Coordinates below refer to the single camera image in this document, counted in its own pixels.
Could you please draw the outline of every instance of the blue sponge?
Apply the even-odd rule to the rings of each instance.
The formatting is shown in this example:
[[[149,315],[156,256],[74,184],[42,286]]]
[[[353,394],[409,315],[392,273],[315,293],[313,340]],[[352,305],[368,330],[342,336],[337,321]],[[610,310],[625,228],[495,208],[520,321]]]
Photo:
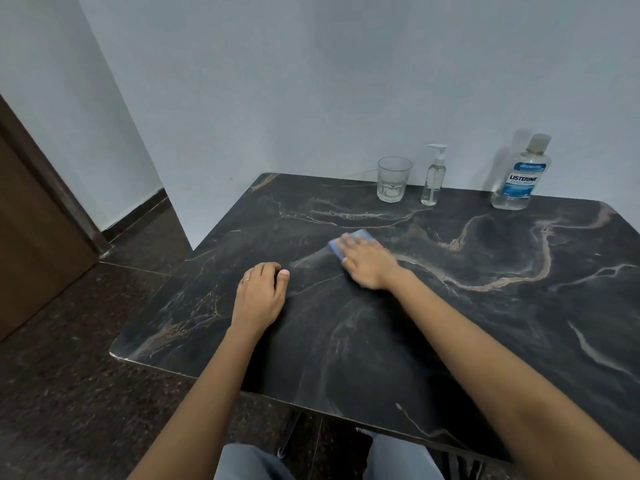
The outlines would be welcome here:
[[[371,234],[365,231],[364,229],[359,229],[356,232],[352,232],[349,235],[354,241],[358,236],[363,238],[367,242],[373,241],[373,237],[371,236]],[[342,251],[340,250],[340,248],[335,245],[335,242],[339,240],[340,240],[340,237],[338,237],[337,239],[332,239],[331,241],[329,241],[329,246],[331,247],[335,255],[338,256],[338,259],[340,259],[340,262],[342,262],[342,260],[344,259],[344,254],[342,254]]]

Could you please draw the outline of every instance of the hand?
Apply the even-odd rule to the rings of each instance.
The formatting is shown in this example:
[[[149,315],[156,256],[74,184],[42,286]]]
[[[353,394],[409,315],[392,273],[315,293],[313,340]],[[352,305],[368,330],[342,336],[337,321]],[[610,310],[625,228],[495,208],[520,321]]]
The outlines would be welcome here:
[[[360,236],[354,241],[349,234],[342,234],[336,245],[345,255],[342,266],[364,288],[386,290],[396,270],[402,269],[378,241],[367,242]]]
[[[261,262],[247,270],[238,284],[229,330],[259,339],[280,313],[288,283],[289,272],[276,262]]]

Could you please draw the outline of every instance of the granite floor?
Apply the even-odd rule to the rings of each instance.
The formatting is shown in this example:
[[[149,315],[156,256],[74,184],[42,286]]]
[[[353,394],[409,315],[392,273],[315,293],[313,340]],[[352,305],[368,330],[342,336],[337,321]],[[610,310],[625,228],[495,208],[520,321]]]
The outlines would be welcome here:
[[[191,252],[170,202],[113,244],[106,258],[0,342],[0,480],[126,478],[193,383],[108,354]],[[289,412],[241,394],[227,441],[275,452]],[[362,478],[370,444],[344,422],[303,414],[285,463],[298,480]],[[513,475],[489,465],[484,478]]]

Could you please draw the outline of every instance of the bottle label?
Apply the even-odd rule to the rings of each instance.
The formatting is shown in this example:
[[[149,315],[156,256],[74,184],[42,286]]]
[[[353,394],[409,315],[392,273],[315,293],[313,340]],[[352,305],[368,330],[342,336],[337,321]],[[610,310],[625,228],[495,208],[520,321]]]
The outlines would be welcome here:
[[[518,162],[502,187],[503,195],[508,197],[528,197],[533,192],[540,175],[546,170],[545,163]]]

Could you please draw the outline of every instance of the glass tumbler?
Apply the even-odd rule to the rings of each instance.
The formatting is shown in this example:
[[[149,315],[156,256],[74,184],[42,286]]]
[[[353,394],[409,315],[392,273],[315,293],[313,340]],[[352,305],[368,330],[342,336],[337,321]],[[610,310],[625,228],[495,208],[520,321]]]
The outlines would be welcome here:
[[[412,166],[412,161],[406,158],[382,158],[378,162],[378,198],[384,202],[402,200]]]

